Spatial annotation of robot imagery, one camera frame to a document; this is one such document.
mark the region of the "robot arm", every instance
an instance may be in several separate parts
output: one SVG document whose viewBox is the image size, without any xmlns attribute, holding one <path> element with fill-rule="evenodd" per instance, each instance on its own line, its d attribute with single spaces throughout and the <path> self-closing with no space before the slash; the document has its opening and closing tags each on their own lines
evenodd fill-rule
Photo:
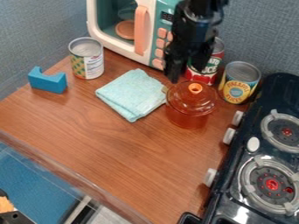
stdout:
<svg viewBox="0 0 299 224">
<path fill-rule="evenodd" d="M 172 25 L 172 42 L 164 50 L 164 74 L 177 83 L 188 59 L 201 71 L 211 58 L 217 30 L 228 0 L 184 0 L 177 4 Z M 214 21 L 214 14 L 220 18 Z"/>
</svg>

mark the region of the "red can label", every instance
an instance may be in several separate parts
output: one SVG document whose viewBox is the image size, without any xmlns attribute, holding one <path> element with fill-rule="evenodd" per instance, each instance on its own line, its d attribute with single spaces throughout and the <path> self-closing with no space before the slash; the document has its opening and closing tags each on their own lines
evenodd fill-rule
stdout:
<svg viewBox="0 0 299 224">
<path fill-rule="evenodd" d="M 223 45 L 223 42 L 219 38 L 216 38 L 216 44 Z M 217 51 L 212 54 L 212 57 L 209 59 L 205 69 L 201 72 L 199 72 L 195 67 L 191 65 L 191 60 L 189 59 L 184 75 L 185 78 L 191 81 L 202 81 L 205 84 L 211 86 L 216 81 L 218 67 L 222 61 L 223 56 L 224 45 L 220 52 Z"/>
</svg>

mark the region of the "toy stove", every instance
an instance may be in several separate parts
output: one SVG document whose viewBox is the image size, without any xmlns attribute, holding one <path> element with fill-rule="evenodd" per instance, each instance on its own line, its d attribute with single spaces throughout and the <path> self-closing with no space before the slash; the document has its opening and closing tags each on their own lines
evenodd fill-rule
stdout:
<svg viewBox="0 0 299 224">
<path fill-rule="evenodd" d="M 237 111 L 240 127 L 227 130 L 231 148 L 218 174 L 207 173 L 212 190 L 201 223 L 299 223 L 298 118 L 299 77 L 268 76 L 246 114 Z"/>
</svg>

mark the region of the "can label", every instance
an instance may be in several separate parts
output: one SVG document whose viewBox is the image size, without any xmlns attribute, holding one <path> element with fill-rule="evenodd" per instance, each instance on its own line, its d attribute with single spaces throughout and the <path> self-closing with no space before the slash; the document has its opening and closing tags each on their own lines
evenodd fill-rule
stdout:
<svg viewBox="0 0 299 224">
<path fill-rule="evenodd" d="M 195 67 L 188 62 L 185 78 L 192 81 L 202 81 L 205 84 L 211 86 L 215 83 L 218 66 L 221 63 L 221 58 L 211 57 L 203 71 L 201 73 L 196 70 Z"/>
<path fill-rule="evenodd" d="M 73 74 L 81 79 L 91 80 L 104 71 L 103 54 L 93 57 L 80 57 L 72 54 Z"/>
<path fill-rule="evenodd" d="M 213 52 L 212 57 L 209 59 L 206 67 L 201 72 L 192 66 L 191 59 L 188 60 L 185 78 L 190 81 L 202 81 L 211 86 L 215 83 L 217 78 L 218 67 L 224 56 L 224 45 L 221 39 L 216 38 L 216 42 L 221 44 L 220 51 Z"/>
<path fill-rule="evenodd" d="M 219 93 L 227 102 L 240 104 L 253 94 L 257 85 L 258 81 L 246 83 L 240 80 L 233 80 L 224 72 L 219 84 Z"/>
</svg>

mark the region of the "gray wall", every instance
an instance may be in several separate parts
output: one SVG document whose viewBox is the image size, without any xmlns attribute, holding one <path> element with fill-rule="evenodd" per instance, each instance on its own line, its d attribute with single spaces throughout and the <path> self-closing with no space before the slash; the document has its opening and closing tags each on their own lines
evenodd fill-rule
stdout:
<svg viewBox="0 0 299 224">
<path fill-rule="evenodd" d="M 264 74 L 299 74 L 298 0 L 230 0 L 219 35 L 225 63 L 244 60 Z"/>
<path fill-rule="evenodd" d="M 0 99 L 67 56 L 67 44 L 87 34 L 85 0 L 1 0 Z"/>
</svg>

